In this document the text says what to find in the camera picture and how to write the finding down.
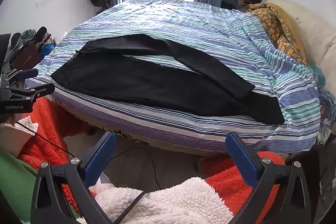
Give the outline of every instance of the striped fabric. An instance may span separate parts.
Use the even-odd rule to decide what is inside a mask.
[[[275,49],[253,15],[208,4],[126,0],[74,28],[36,66],[40,73],[27,80],[26,86],[54,83],[50,75],[87,41],[135,33],[171,39],[216,57],[254,84],[254,92],[276,96],[285,123],[265,125],[245,116],[200,117],[175,110],[112,102],[65,90],[58,84],[55,84],[53,97],[125,131],[186,147],[225,152],[225,136],[231,131],[237,132],[255,149],[279,153],[308,150],[315,143],[320,108],[310,71]],[[189,70],[167,56],[137,58]]]

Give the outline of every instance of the red fleece blanket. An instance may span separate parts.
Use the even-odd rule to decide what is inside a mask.
[[[38,134],[65,150],[68,148],[63,140],[64,137],[84,133],[89,129],[89,125],[85,122],[45,98],[38,99],[34,104],[33,112],[24,114],[23,117],[28,115],[33,123],[39,124]],[[276,164],[284,164],[282,158],[275,153],[258,152],[258,154],[260,157],[269,157]],[[43,161],[48,161],[52,165],[68,162],[66,153],[38,136],[32,137],[25,144],[18,158],[35,169],[38,169]],[[227,155],[205,159],[202,164],[202,172],[208,176],[205,181],[225,200],[226,206],[235,215],[251,193],[252,188],[244,183],[233,161]],[[69,203],[78,210],[69,187],[63,185],[63,190]],[[275,185],[257,223],[261,222],[270,209],[277,191],[278,186]]]

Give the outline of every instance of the screw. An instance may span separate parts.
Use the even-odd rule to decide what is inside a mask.
[[[48,166],[48,163],[46,161],[44,161],[43,163],[41,163],[41,168],[46,168]]]
[[[270,164],[272,161],[271,161],[270,158],[263,158],[262,162],[265,163],[265,164]]]
[[[79,163],[80,159],[79,158],[73,158],[70,162],[71,164],[77,164]]]
[[[299,163],[298,161],[295,161],[294,162],[294,166],[300,168],[301,167],[301,163]]]

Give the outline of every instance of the orange floral pattern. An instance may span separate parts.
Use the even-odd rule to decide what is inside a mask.
[[[293,25],[289,22],[289,16],[286,17],[284,10],[271,3],[258,3],[249,5],[246,12],[251,13],[260,21],[277,49],[307,65],[302,43],[299,37],[293,34],[295,32]]]

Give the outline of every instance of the logo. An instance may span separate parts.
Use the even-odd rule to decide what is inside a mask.
[[[6,109],[23,109],[23,106],[6,106]]]

